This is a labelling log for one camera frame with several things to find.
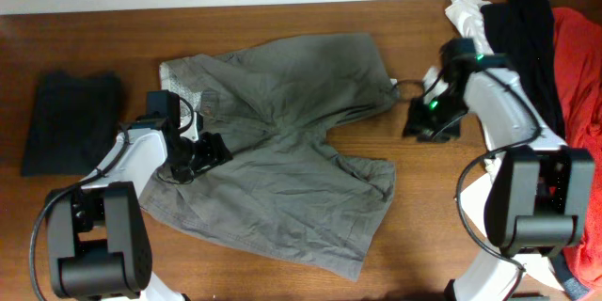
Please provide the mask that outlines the grey cargo shorts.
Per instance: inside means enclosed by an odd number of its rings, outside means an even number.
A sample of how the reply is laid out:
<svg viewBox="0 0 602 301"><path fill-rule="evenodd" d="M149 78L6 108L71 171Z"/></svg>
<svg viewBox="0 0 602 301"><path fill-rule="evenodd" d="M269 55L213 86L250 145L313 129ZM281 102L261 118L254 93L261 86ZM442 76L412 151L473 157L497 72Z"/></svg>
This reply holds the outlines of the grey cargo shorts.
<svg viewBox="0 0 602 301"><path fill-rule="evenodd" d="M156 170L141 205L198 238L357 280L390 206L396 167L346 156L327 132L397 101L366 33L306 35L160 66L232 159L190 183Z"/></svg>

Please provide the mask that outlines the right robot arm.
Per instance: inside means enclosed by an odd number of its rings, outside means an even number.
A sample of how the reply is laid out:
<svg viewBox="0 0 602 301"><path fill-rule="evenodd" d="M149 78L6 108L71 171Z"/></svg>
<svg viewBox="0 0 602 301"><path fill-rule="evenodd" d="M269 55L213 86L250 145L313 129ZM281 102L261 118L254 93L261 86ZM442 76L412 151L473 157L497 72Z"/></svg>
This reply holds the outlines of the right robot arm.
<svg viewBox="0 0 602 301"><path fill-rule="evenodd" d="M521 254L555 257L577 245L584 232L594 178L594 159L571 148L549 129L530 102L520 77L504 55L477 52L473 40L452 39L440 49L442 68L434 83L411 100L404 136L445 143L460 133L467 114L482 124L486 153L462 171L455 188L461 223L480 248L466 272L444 290L448 300L511 300L527 272ZM486 238L467 220L464 181L484 160L499 169L484 202Z"/></svg>

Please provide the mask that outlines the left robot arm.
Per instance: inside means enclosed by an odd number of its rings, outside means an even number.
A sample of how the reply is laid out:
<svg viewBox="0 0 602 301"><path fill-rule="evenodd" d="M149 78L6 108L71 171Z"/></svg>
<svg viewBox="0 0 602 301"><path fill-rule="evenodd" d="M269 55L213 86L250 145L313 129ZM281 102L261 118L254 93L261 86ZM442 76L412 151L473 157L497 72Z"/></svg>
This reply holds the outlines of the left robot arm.
<svg viewBox="0 0 602 301"><path fill-rule="evenodd" d="M221 135L199 129L186 99L151 91L145 115L121 126L116 143L82 181L51 192L35 225L47 231L50 283L59 298L184 300L152 271L151 243L139 198L160 166L188 184L231 160Z"/></svg>

